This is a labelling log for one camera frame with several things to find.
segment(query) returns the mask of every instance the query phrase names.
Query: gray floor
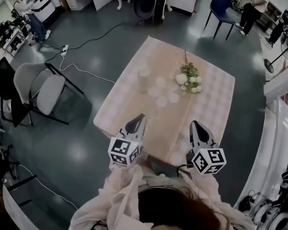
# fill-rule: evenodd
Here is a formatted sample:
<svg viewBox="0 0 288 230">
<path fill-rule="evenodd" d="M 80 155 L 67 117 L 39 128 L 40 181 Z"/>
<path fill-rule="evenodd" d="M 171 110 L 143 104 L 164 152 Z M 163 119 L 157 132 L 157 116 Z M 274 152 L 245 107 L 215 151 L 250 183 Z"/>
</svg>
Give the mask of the gray floor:
<svg viewBox="0 0 288 230">
<path fill-rule="evenodd" d="M 230 25 L 224 24 L 213 40 L 218 23 L 213 15 L 204 28 L 210 1 L 198 0 L 197 13 L 192 17 L 166 12 L 166 19 L 159 26 L 120 26 L 98 41 L 68 51 L 63 66 L 74 63 L 80 69 L 115 81 L 149 35 L 186 49 L 233 75 L 235 91 L 221 143 L 228 163 L 216 176 L 223 201 L 233 205 L 248 178 L 261 138 L 265 109 L 263 56 L 259 36 L 254 31 L 248 37 L 242 37 L 234 28 L 225 41 Z M 131 5 L 124 2 L 121 11 L 117 11 L 117 5 L 117 1 L 112 1 L 99 12 L 88 6 L 79 12 L 63 14 L 52 25 L 51 38 L 46 44 L 76 47 L 89 38 L 99 37 L 118 23 L 137 21 Z M 56 52 L 50 48 L 37 51 L 35 46 L 24 46 L 12 66 L 17 68 L 23 62 L 45 61 Z M 58 68 L 61 61 L 62 57 L 57 56 L 51 63 Z M 42 183 L 80 207 L 97 195 L 109 174 L 109 140 L 94 126 L 93 119 L 112 84 L 72 67 L 64 74 L 86 96 L 69 89 L 64 91 L 55 114 L 70 125 L 33 114 L 34 128 L 14 128 L 4 123 L 8 131 L 5 143 L 14 145 L 13 157 L 37 174 Z M 155 169 L 165 171 L 167 175 L 175 174 L 175 169 L 169 166 L 155 164 Z M 17 173 L 20 179 L 30 175 L 22 167 L 17 168 Z M 27 198 L 33 200 L 24 211 L 41 230 L 67 229 L 74 208 L 37 181 L 17 189 L 13 195 L 19 202 Z"/>
</svg>

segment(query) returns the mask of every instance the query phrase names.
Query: white chair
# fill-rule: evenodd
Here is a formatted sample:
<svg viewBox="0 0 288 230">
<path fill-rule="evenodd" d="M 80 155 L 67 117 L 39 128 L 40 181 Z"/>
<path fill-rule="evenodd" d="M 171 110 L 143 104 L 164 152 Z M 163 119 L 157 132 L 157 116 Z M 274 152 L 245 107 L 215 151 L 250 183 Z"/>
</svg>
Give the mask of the white chair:
<svg viewBox="0 0 288 230">
<path fill-rule="evenodd" d="M 34 95 L 34 97 L 32 97 L 32 84 L 36 77 L 46 69 L 49 69 L 53 75 L 47 77 L 40 90 Z M 49 63 L 24 63 L 19 66 L 14 75 L 14 85 L 23 104 L 27 105 L 35 113 L 68 125 L 67 122 L 50 116 L 53 108 L 58 102 L 61 93 L 64 90 L 64 86 L 66 86 L 65 81 L 70 83 L 80 93 L 83 93 L 78 87 L 71 83 L 63 74 L 61 74 Z M 37 107 L 33 106 L 33 99 L 35 97 L 37 97 Z"/>
</svg>

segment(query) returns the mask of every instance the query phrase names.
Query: power strip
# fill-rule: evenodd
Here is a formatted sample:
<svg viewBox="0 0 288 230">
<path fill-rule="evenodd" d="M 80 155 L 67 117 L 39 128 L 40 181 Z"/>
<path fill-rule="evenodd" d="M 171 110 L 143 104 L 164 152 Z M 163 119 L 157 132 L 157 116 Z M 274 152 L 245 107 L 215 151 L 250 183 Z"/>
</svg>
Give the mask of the power strip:
<svg viewBox="0 0 288 230">
<path fill-rule="evenodd" d="M 62 50 L 62 53 L 61 53 L 62 56 L 66 56 L 68 47 L 69 47 L 69 45 L 65 45 L 65 46 L 64 46 L 64 48 L 63 48 L 63 50 Z"/>
</svg>

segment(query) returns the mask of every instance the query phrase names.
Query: blue chair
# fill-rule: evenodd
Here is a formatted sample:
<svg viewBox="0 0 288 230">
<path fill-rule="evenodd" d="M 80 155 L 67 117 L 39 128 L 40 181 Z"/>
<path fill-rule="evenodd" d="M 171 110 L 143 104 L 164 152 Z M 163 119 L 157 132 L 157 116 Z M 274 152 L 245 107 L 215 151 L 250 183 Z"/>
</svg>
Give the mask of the blue chair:
<svg viewBox="0 0 288 230">
<path fill-rule="evenodd" d="M 236 23 L 235 20 L 227 12 L 228 8 L 233 8 L 231 0 L 212 0 L 211 1 L 211 4 L 210 4 L 211 11 L 210 11 L 205 27 L 207 26 L 209 22 L 211 13 L 213 13 L 216 16 L 216 18 L 219 20 L 219 24 L 217 25 L 216 33 L 213 38 L 216 37 L 218 30 L 220 29 L 222 23 L 224 22 L 224 23 L 232 24 L 231 29 L 226 37 L 226 40 L 228 39 L 229 34 L 231 33 L 231 30 L 234 27 L 234 24 Z"/>
</svg>

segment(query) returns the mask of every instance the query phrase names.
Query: checkered tablecloth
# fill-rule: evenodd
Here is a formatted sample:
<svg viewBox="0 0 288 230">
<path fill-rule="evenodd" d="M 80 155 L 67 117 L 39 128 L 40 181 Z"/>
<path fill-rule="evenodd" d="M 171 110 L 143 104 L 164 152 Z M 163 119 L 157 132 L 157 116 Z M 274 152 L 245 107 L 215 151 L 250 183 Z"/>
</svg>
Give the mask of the checkered tablecloth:
<svg viewBox="0 0 288 230">
<path fill-rule="evenodd" d="M 189 126 L 197 120 L 220 143 L 230 111 L 235 78 L 187 52 L 203 78 L 204 90 L 183 94 L 175 81 L 185 62 L 184 50 L 148 37 L 125 68 L 98 111 L 94 124 L 107 136 L 140 113 L 147 117 L 144 150 L 174 166 L 181 165 L 192 148 Z M 149 68 L 148 93 L 138 91 L 137 72 Z"/>
</svg>

